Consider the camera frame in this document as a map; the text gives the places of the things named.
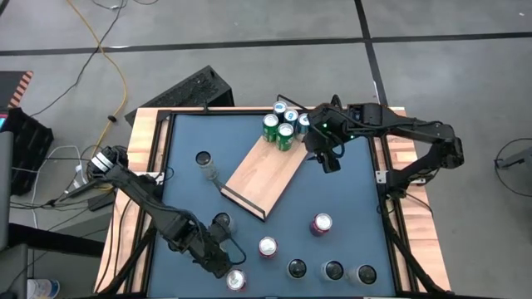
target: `wooden board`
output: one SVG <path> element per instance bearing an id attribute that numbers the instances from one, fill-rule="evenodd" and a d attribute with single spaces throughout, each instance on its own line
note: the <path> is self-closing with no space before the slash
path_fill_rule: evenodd
<path id="1" fill-rule="evenodd" d="M 210 109 L 227 111 L 227 110 L 265 110 L 269 108 L 270 107 L 215 107 L 215 108 L 210 108 Z M 406 115 L 404 108 L 392 107 L 391 109 L 394 110 L 398 115 Z M 148 167 L 151 146 L 152 146 L 153 138 L 155 135 L 155 123 L 156 123 L 158 110 L 202 111 L 203 108 L 201 107 L 173 107 L 173 108 L 140 108 L 139 110 L 137 110 L 135 124 L 131 132 L 130 143 L 129 143 L 129 147 L 127 150 L 129 161 L 130 161 L 130 169 L 133 171 L 146 171 Z M 165 128 L 167 127 L 166 126 L 167 124 L 168 124 L 167 121 L 163 122 L 163 125 L 165 126 Z M 164 149 L 166 134 L 167 134 L 166 130 L 162 130 L 160 132 L 160 138 L 159 138 L 160 143 L 158 146 L 157 158 L 159 158 L 159 155 L 162 156 L 161 149 Z M 381 169 L 385 169 L 383 155 L 382 155 L 382 147 L 380 145 L 380 141 L 376 140 L 375 144 L 377 147 L 377 156 L 379 158 L 379 164 L 381 165 Z M 390 152 L 392 154 L 392 163 L 396 169 L 400 169 L 401 167 L 404 167 L 405 165 L 409 164 L 409 163 L 404 162 L 405 154 L 397 155 L 397 153 L 409 153 L 409 157 L 413 157 L 413 155 L 416 154 L 414 143 L 411 140 L 405 140 L 403 138 L 390 136 L 390 138 L 388 138 L 388 144 L 390 147 Z M 160 165 L 156 165 L 154 169 L 154 171 L 158 171 L 158 170 L 160 170 Z M 414 196 L 428 203 L 426 191 L 424 188 L 415 187 L 414 189 L 409 189 L 409 193 L 413 194 Z M 132 203 L 129 205 L 129 208 L 126 211 L 124 211 L 124 207 L 126 206 L 126 203 L 128 200 L 129 198 L 122 192 L 119 192 L 116 196 L 114 219 L 120 219 L 122 213 L 125 214 L 124 221 L 122 223 L 122 232 L 121 232 L 121 239 L 120 239 L 121 248 L 120 248 L 120 252 L 116 252 L 116 248 L 119 243 L 118 235 L 117 235 L 118 228 L 119 228 L 119 222 L 115 220 L 109 227 L 109 232 L 107 234 L 107 240 L 106 240 L 106 246 L 101 256 L 100 270 L 98 272 L 98 278 L 96 281 L 99 282 L 101 278 L 104 277 L 104 272 L 106 270 L 106 265 L 108 261 L 109 261 L 109 269 L 107 270 L 107 275 L 105 275 L 99 290 L 102 290 L 105 287 L 107 287 L 107 285 L 113 278 L 113 275 L 111 274 L 115 270 L 114 269 L 115 260 L 118 259 L 117 266 L 120 269 L 122 265 L 124 264 L 124 262 L 126 261 L 126 259 L 131 254 L 131 249 L 133 246 L 133 239 L 135 236 L 136 223 L 139 217 L 139 209 L 135 203 Z M 414 219 L 416 219 L 417 217 L 421 215 L 426 216 L 427 211 L 423 207 L 416 205 L 416 203 L 413 203 L 412 201 L 408 199 L 403 199 L 402 207 L 403 207 L 403 213 L 405 214 L 406 231 L 409 236 L 410 248 L 411 248 L 412 253 L 416 257 L 418 262 L 427 271 L 427 273 L 431 276 L 434 282 L 438 284 L 439 286 L 448 289 L 449 280 L 447 278 L 445 264 L 443 262 L 443 257 L 441 255 L 440 244 L 438 243 L 437 235 L 436 233 L 433 233 L 436 230 L 435 230 L 434 222 L 432 218 L 430 217 L 423 218 L 423 220 L 420 220 L 416 223 Z M 145 230 L 145 228 L 147 228 L 148 225 L 149 225 L 149 220 L 145 221 L 143 230 Z M 423 228 L 423 230 L 428 230 L 430 232 L 423 233 L 420 231 L 420 228 Z M 111 239 L 111 234 L 110 234 L 111 230 L 114 231 L 112 239 Z M 397 255 L 397 262 L 399 266 L 399 275 L 402 281 L 402 289 L 404 291 L 409 291 L 410 286 L 408 285 L 408 280 L 407 280 L 406 264 L 399 252 L 396 251 L 396 255 Z M 145 275 L 145 262 L 146 262 L 145 255 L 143 255 L 142 257 L 139 258 L 139 261 L 136 264 L 135 279 L 133 281 L 133 287 L 132 287 L 133 292 L 140 291 L 142 277 Z"/>
<path id="2" fill-rule="evenodd" d="M 283 152 L 277 149 L 275 143 L 260 137 L 231 175 L 226 186 L 257 205 L 264 214 L 227 189 L 221 192 L 255 216 L 266 220 L 306 155 L 305 145 L 296 139 L 292 148 Z"/>

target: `blue tabletop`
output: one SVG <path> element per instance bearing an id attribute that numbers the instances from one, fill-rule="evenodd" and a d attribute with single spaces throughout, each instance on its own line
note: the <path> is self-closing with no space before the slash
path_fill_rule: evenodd
<path id="1" fill-rule="evenodd" d="M 155 243 L 149 297 L 353 297 L 393 296 L 390 261 L 381 216 L 377 213 L 377 190 L 366 139 L 346 144 L 342 170 L 325 174 L 316 161 L 303 161 L 266 222 L 223 197 L 204 178 L 195 156 L 209 151 L 226 182 L 261 134 L 262 116 L 177 115 L 168 166 L 175 171 L 165 183 L 163 201 L 192 211 L 208 225 L 220 212 L 236 222 L 234 239 L 248 259 L 237 268 L 247 276 L 244 292 L 232 292 L 225 277 L 216 279 L 192 258 L 171 252 L 166 242 Z M 317 213 L 332 217 L 332 229 L 317 238 L 309 224 Z M 278 254 L 271 260 L 259 256 L 259 240 L 265 236 L 278 242 Z M 233 261 L 241 256 L 224 244 Z M 307 263 L 304 279 L 288 277 L 286 266 L 294 258 Z M 320 265 L 337 260 L 347 269 L 369 264 L 377 271 L 371 286 L 351 284 L 347 279 L 324 282 Z"/>

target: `white cable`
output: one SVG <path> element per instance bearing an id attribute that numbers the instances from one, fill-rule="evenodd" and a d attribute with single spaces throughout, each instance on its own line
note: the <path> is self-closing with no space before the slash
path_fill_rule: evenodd
<path id="1" fill-rule="evenodd" d="M 38 171 L 35 171 L 35 170 L 30 170 L 30 169 L 19 169 L 18 167 L 12 167 L 12 169 L 20 170 L 20 171 L 25 171 L 25 172 L 31 172 L 31 173 L 33 173 L 33 174 L 38 174 L 38 173 L 39 173 Z"/>
<path id="2" fill-rule="evenodd" d="M 32 205 L 33 203 L 35 202 L 35 194 L 37 193 L 37 181 L 39 180 L 39 174 L 41 174 L 41 169 L 42 167 L 44 167 L 44 164 L 46 164 L 48 162 L 48 159 L 50 159 L 50 157 L 52 157 L 53 153 L 56 152 L 56 150 L 60 150 L 60 149 L 76 149 L 76 152 L 77 152 L 77 158 L 78 158 L 78 161 L 80 163 L 80 166 L 81 166 L 81 172 L 83 173 L 83 163 L 81 162 L 81 154 L 80 154 L 80 150 L 77 148 L 77 146 L 75 145 L 64 145 L 64 146 L 57 146 L 55 149 L 53 149 L 53 151 L 48 155 L 48 157 L 44 160 L 44 162 L 42 162 L 42 165 L 41 167 L 39 167 L 39 170 L 37 171 L 37 176 L 35 177 L 35 183 L 33 183 L 33 196 L 32 196 Z M 38 224 L 37 224 L 37 214 L 35 213 L 35 209 L 32 209 L 32 213 L 33 213 L 33 223 L 35 224 L 35 228 L 39 228 Z"/>

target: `green soda can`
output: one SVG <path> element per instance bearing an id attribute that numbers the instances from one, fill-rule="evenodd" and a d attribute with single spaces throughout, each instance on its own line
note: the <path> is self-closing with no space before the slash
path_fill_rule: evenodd
<path id="1" fill-rule="evenodd" d="M 292 148 L 293 127 L 290 124 L 282 124 L 277 130 L 277 148 L 287 151 Z"/>
<path id="2" fill-rule="evenodd" d="M 274 142 L 277 135 L 279 119 L 273 114 L 268 114 L 263 118 L 263 138 L 268 142 Z"/>

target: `yellow cable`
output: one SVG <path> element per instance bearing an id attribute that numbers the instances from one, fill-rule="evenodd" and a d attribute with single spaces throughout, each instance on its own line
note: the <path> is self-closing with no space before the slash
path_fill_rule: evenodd
<path id="1" fill-rule="evenodd" d="M 98 39 L 98 37 L 94 33 L 94 30 L 92 29 L 91 25 L 89 25 L 89 23 L 86 21 L 86 19 L 83 17 L 83 15 L 81 15 L 81 13 L 77 10 L 77 8 L 74 6 L 74 4 L 72 4 L 71 0 L 66 0 L 66 1 L 72 7 L 74 12 L 76 12 L 76 14 L 85 23 L 85 26 L 91 32 L 92 37 L 94 37 L 94 39 L 98 43 L 98 48 L 100 49 L 101 54 L 116 68 L 116 70 L 118 71 L 118 74 L 120 75 L 120 78 L 122 79 L 122 84 L 124 86 L 124 97 L 122 98 L 122 102 L 120 103 L 118 108 L 116 108 L 115 112 L 113 113 L 113 116 L 116 117 L 116 115 L 122 110 L 122 108 L 124 107 L 124 105 L 127 102 L 127 84 L 126 84 L 126 79 L 124 78 L 124 74 L 122 74 L 122 71 L 121 71 L 120 67 L 118 67 L 118 65 L 110 57 L 108 57 L 108 55 L 103 51 L 103 48 L 101 47 L 100 39 Z M 105 138 L 105 136 L 107 134 L 107 131 L 109 130 L 109 127 L 111 126 L 111 124 L 112 124 L 112 122 L 110 120 L 108 120 L 106 128 L 101 132 L 100 138 L 98 138 L 98 142 L 96 142 L 96 146 L 95 146 L 94 150 L 92 151 L 91 157 L 94 157 L 94 154 L 98 150 L 98 146 L 100 146 L 101 142 Z"/>

